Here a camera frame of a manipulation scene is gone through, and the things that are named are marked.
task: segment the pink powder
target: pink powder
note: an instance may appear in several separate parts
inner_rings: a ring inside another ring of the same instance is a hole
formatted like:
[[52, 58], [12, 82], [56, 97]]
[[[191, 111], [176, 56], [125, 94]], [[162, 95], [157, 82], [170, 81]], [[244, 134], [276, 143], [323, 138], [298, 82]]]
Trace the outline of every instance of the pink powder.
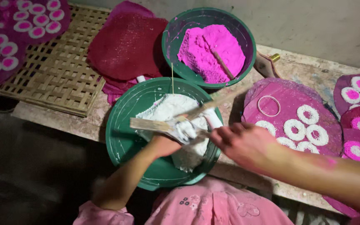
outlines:
[[244, 65], [245, 56], [237, 39], [224, 25], [214, 24], [203, 29], [199, 27], [187, 29], [177, 54], [179, 61], [183, 61], [190, 69], [201, 75], [208, 84], [228, 82], [230, 79], [213, 56], [207, 42], [219, 54], [233, 76], [237, 76]]
[[355, 90], [349, 90], [347, 91], [348, 98], [350, 99], [357, 99], [359, 98], [359, 93]]

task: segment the white ring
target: white ring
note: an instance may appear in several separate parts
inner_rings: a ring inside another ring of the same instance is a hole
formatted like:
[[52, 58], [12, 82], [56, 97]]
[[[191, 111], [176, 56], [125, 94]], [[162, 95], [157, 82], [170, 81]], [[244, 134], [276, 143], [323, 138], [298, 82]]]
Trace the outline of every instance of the white ring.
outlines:
[[311, 153], [319, 154], [316, 146], [312, 145], [309, 141], [301, 141], [298, 143], [297, 150], [303, 152], [305, 149], [309, 149]]
[[[268, 115], [268, 114], [266, 114], [266, 113], [264, 113], [261, 109], [260, 109], [260, 106], [259, 106], [259, 104], [260, 104], [260, 100], [262, 99], [262, 98], [270, 98], [270, 99], [273, 99], [275, 102], [276, 102], [276, 104], [277, 104], [277, 107], [279, 108], [279, 110], [278, 110], [278, 112], [275, 114], [275, 115]], [[259, 110], [259, 112], [261, 112], [263, 115], [265, 115], [265, 116], [270, 116], [270, 117], [273, 117], [273, 116], [277, 116], [279, 113], [280, 113], [280, 103], [279, 103], [279, 101], [277, 101], [277, 99], [275, 99], [274, 97], [272, 97], [272, 96], [269, 96], [269, 95], [265, 95], [265, 96], [262, 96], [259, 100], [258, 100], [258, 110]]]
[[277, 142], [279, 142], [282, 145], [285, 145], [287, 147], [289, 147], [290, 149], [296, 150], [297, 147], [295, 146], [294, 141], [291, 141], [290, 139], [286, 138], [286, 137], [278, 137]]
[[273, 124], [271, 124], [270, 122], [268, 121], [265, 121], [265, 120], [260, 120], [260, 121], [257, 121], [255, 123], [256, 126], [260, 126], [260, 127], [263, 127], [265, 128], [266, 130], [269, 131], [269, 133], [273, 136], [273, 137], [276, 137], [276, 128], [273, 126]]
[[[298, 129], [298, 133], [294, 133], [291, 129], [295, 127]], [[306, 129], [305, 125], [301, 123], [299, 120], [291, 119], [287, 120], [283, 125], [284, 133], [294, 141], [301, 141], [305, 138]]]
[[[307, 118], [304, 115], [304, 112], [308, 112], [310, 115], [310, 118]], [[317, 110], [310, 107], [309, 105], [303, 105], [303, 106], [298, 107], [297, 116], [302, 122], [304, 122], [308, 125], [315, 124], [319, 121], [319, 114], [318, 114]]]
[[[319, 136], [317, 138], [312, 136], [312, 132], [314, 130], [319, 133]], [[316, 124], [312, 124], [306, 128], [306, 138], [308, 139], [308, 141], [310, 141], [316, 146], [327, 145], [327, 143], [329, 142], [329, 136], [327, 134], [327, 131], [323, 127]]]

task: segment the floral pink shirt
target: floral pink shirt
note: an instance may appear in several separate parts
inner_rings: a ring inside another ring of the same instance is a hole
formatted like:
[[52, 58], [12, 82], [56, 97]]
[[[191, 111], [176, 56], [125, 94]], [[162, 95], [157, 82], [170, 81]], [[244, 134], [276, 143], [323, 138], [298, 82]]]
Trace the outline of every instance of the floral pink shirt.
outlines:
[[[193, 186], [177, 187], [167, 196], [158, 198], [155, 204], [146, 224], [292, 224], [273, 202], [210, 177]], [[73, 225], [129, 225], [134, 222], [126, 208], [104, 210], [88, 201], [79, 210]]]

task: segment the white dough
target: white dough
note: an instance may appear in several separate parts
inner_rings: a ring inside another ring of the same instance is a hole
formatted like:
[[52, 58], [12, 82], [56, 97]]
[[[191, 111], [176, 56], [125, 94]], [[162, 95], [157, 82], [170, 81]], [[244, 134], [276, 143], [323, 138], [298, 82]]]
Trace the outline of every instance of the white dough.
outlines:
[[273, 136], [273, 137], [276, 137], [276, 128], [273, 126], [273, 124], [271, 124], [270, 122], [268, 121], [265, 121], [265, 120], [260, 120], [260, 121], [257, 121], [255, 123], [256, 126], [260, 126], [260, 127], [263, 127], [265, 128], [266, 130], [269, 131], [269, 133]]
[[[292, 131], [293, 127], [298, 129], [297, 133], [294, 133]], [[284, 133], [291, 140], [301, 141], [302, 139], [305, 138], [305, 134], [306, 134], [305, 125], [303, 123], [301, 123], [299, 120], [296, 120], [296, 119], [287, 120], [286, 122], [284, 122], [283, 130], [284, 130]]]
[[[174, 116], [197, 107], [198, 102], [188, 96], [165, 94], [163, 98], [157, 100], [149, 109], [137, 114], [136, 118], [168, 121], [173, 119]], [[198, 117], [192, 122], [195, 126], [207, 130], [208, 125], [204, 117]], [[182, 129], [185, 136], [191, 137], [194, 135], [192, 131], [189, 130], [190, 125], [190, 123], [181, 125], [185, 128], [185, 130]], [[141, 130], [138, 130], [137, 133], [147, 141], [150, 141], [153, 135], [151, 132]], [[192, 172], [193, 169], [203, 161], [208, 142], [209, 139], [206, 138], [198, 144], [183, 146], [179, 151], [171, 155], [174, 165], [182, 171]]]
[[[310, 118], [307, 118], [304, 115], [304, 112], [308, 112]], [[319, 121], [319, 114], [318, 114], [317, 110], [310, 107], [309, 105], [303, 105], [303, 106], [298, 107], [297, 116], [302, 122], [304, 122], [308, 125], [315, 124]]]
[[305, 149], [309, 149], [311, 153], [319, 154], [316, 146], [312, 145], [309, 141], [301, 141], [298, 143], [297, 150], [303, 152]]
[[[318, 137], [312, 136], [312, 132], [314, 130], [319, 133]], [[312, 124], [306, 128], [306, 138], [316, 146], [327, 145], [327, 143], [329, 142], [329, 136], [327, 134], [327, 131], [323, 127], [316, 124]]]
[[291, 141], [290, 139], [286, 138], [286, 137], [278, 137], [277, 142], [279, 142], [282, 145], [285, 145], [287, 147], [289, 147], [290, 149], [296, 150], [297, 147], [295, 146], [294, 141]]

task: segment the concrete table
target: concrete table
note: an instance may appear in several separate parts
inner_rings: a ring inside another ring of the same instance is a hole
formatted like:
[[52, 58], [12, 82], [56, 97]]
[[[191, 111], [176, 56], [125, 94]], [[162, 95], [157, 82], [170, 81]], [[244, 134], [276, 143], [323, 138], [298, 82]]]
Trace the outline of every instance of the concrete table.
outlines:
[[[335, 111], [333, 90], [338, 77], [344, 74], [360, 73], [359, 68], [266, 46], [257, 45], [257, 50], [268, 56], [275, 53], [280, 54], [281, 59], [275, 63], [280, 76], [283, 79], [302, 83], [315, 89]], [[226, 89], [219, 90], [218, 92], [211, 94], [211, 96], [218, 97], [225, 95], [241, 85], [251, 87], [260, 79], [263, 79], [263, 77], [255, 69], [252, 69], [239, 83]], [[224, 125], [239, 122], [241, 120], [244, 108], [244, 97], [245, 96], [239, 96], [234, 102], [228, 102], [219, 107]], [[106, 122], [112, 109], [106, 100], [107, 95], [100, 93], [93, 109], [86, 118], [79, 118], [77, 116], [23, 102], [20, 102], [16, 106], [13, 111], [13, 116], [93, 141], [105, 142]], [[303, 202], [308, 205], [338, 212], [331, 207], [321, 195], [288, 185], [266, 176], [245, 171], [223, 154], [220, 155], [216, 165], [209, 174], [248, 187], [254, 187], [270, 193], [272, 192], [275, 195]]]

